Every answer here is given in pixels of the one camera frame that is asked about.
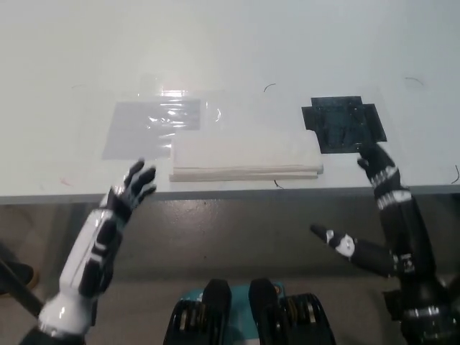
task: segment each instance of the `white table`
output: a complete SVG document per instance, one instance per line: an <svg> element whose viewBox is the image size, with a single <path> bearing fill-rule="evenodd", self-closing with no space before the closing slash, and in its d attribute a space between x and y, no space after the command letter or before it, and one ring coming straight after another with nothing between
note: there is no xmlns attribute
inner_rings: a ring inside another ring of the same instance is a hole
<svg viewBox="0 0 460 345"><path fill-rule="evenodd" d="M97 201L132 163L101 159L123 95L271 83L264 97L289 106L268 125L294 129L311 97L359 93L414 192L459 192L458 13L457 0L0 1L0 203ZM170 183L169 159L149 163L158 198L226 198L368 192L356 157L324 155L324 174L285 190Z"/></svg>

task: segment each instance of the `folded white cloth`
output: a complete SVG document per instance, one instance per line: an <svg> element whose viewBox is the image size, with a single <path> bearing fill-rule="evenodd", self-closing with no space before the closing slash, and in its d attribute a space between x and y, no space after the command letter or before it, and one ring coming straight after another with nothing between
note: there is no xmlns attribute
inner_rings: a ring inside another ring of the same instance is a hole
<svg viewBox="0 0 460 345"><path fill-rule="evenodd" d="M314 178L322 171L316 133L180 131L171 181Z"/></svg>

